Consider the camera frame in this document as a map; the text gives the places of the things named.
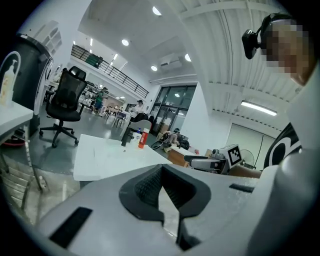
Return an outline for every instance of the glass door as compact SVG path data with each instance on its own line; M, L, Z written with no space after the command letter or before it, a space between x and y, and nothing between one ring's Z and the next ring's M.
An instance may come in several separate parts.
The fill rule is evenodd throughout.
M166 110L157 130L157 133L162 133L162 134L170 130L171 124L173 123L176 117L176 111L177 111L176 107L164 107L164 108Z
M164 118L166 112L167 112L167 107L165 106L162 106L162 107L159 107L159 106L155 106L153 107L153 110L152 111L157 111L157 116L156 118L154 119L155 122L154 122L154 125L152 127L152 131L155 132L157 135L158 134L158 129L160 127L160 124L162 123L162 119Z
M176 128L178 128L181 131L181 128L182 128L182 125L184 124L187 112L188 112L187 110L179 109L179 112L176 115L176 117L172 123L172 126L170 128L171 132L173 132Z

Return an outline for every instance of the soap dispenser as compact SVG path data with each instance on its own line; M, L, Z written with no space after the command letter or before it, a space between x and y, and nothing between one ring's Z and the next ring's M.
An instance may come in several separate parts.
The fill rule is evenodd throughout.
M14 92L14 81L15 81L15 63L18 62L17 60L12 60L12 65L9 69L4 73L2 86L1 86L1 93L0 93L0 104L3 106L7 106L10 104L13 92Z

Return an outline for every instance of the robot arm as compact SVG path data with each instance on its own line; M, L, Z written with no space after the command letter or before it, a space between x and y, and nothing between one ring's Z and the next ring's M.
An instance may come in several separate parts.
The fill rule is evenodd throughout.
M227 175L232 167L242 161L242 157L239 146L233 144L220 150L214 149L210 157L186 155L184 160L194 169Z

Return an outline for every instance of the black mesh office chair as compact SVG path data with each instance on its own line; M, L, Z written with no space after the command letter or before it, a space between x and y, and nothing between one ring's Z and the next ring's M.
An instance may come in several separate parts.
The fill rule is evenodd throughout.
M75 144L79 143L78 139L73 136L75 133L74 130L63 127L63 125L64 121L77 122L81 119L77 108L79 97L87 86L85 79L86 72L76 66L73 66L67 72L63 72L55 96L51 103L49 103L49 101L46 103L45 110L47 114L54 119L58 119L59 125L54 123L51 127L40 128L39 134L42 136L44 134L43 131L56 131L52 141L53 148L57 147L56 139L60 133L64 133L75 139Z

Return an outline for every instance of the headrest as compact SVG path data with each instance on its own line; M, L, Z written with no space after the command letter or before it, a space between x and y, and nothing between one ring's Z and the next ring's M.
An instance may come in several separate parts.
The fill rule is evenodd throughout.
M73 66L72 68L69 69L68 71L70 74L75 76L78 79L85 80L87 73L78 68L77 66Z

